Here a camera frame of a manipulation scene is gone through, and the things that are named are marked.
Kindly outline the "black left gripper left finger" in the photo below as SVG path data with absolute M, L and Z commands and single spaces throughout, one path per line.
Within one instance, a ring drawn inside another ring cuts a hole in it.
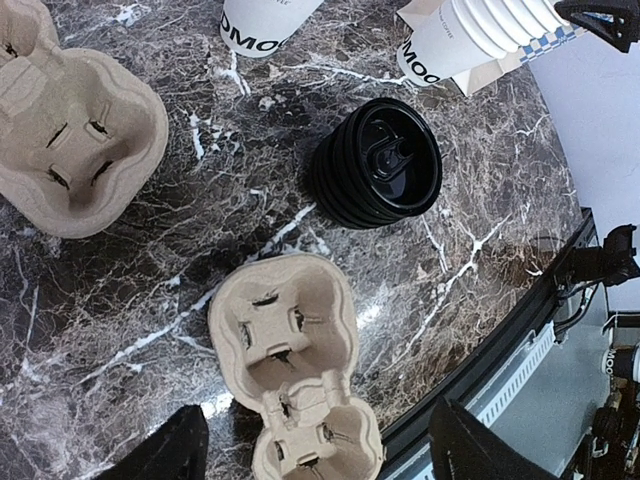
M 98 479 L 204 479 L 209 429 L 199 405 L 178 409 Z

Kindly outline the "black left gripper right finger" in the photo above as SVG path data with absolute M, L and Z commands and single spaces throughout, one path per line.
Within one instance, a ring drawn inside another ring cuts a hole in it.
M 554 476 L 529 461 L 460 403 L 439 398 L 428 433 L 437 479 L 544 480 Z

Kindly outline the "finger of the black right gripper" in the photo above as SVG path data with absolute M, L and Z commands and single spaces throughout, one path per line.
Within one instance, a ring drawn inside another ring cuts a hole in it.
M 622 53 L 639 41 L 638 0 L 563 0 L 554 9 Z

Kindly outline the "blue checkered paper bag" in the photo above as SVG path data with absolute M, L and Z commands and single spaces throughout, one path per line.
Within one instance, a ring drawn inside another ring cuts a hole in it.
M 503 1 L 503 0 L 447 0 L 447 1 Z M 491 84 L 503 75 L 512 72 L 519 67 L 551 52 L 561 45 L 572 41 L 583 34 L 586 30 L 575 24 L 570 25 L 554 34 L 547 34 L 542 40 L 534 40 L 527 47 L 519 49 L 518 52 L 508 55 L 503 60 L 496 60 L 490 63 L 475 67 L 472 70 L 453 78 L 457 88 L 465 96 L 470 96 L 485 86 Z

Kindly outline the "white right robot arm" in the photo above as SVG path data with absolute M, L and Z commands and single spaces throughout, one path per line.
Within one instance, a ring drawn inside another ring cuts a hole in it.
M 639 3 L 627 0 L 560 1 L 554 9 L 622 53 L 639 41 Z M 574 248 L 567 257 L 566 281 L 578 292 L 603 284 L 618 286 L 639 276 L 639 227 L 613 229 L 601 246 Z

